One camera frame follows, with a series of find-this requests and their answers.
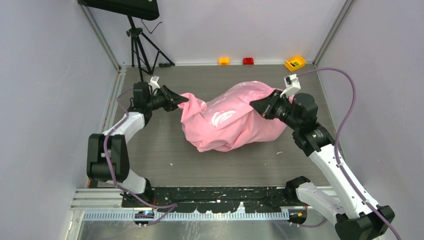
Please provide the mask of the pink floral pillowcase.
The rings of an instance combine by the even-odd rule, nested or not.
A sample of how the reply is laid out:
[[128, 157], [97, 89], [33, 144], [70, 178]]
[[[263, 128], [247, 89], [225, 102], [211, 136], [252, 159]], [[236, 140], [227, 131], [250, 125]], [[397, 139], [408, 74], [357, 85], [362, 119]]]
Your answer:
[[243, 145], [276, 140], [287, 125], [278, 119], [265, 119], [250, 102], [267, 96], [273, 87], [260, 81], [241, 82], [208, 102], [187, 92], [188, 101], [180, 122], [185, 139], [202, 153], [229, 152]]

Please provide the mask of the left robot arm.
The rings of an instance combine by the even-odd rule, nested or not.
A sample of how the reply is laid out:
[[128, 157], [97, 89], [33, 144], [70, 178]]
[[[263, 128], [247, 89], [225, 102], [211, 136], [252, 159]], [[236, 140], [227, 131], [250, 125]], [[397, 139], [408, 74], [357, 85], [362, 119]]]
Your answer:
[[165, 85], [140, 81], [130, 89], [133, 96], [129, 107], [115, 125], [88, 138], [86, 173], [89, 179], [109, 182], [141, 207], [148, 207], [154, 199], [150, 181], [130, 167], [127, 144], [142, 130], [153, 116], [153, 111], [174, 111], [188, 98], [171, 91]]

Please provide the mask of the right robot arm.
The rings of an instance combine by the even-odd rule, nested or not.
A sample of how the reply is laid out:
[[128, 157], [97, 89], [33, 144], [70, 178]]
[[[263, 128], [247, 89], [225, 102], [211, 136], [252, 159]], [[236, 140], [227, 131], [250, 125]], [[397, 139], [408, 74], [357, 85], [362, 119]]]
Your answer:
[[295, 144], [315, 163], [328, 180], [336, 197], [299, 176], [286, 182], [285, 198], [291, 205], [305, 203], [330, 223], [341, 240], [374, 240], [384, 235], [395, 213], [380, 205], [360, 184], [342, 158], [335, 141], [317, 121], [318, 106], [307, 93], [290, 100], [280, 90], [250, 102], [267, 120], [278, 119], [293, 130]]

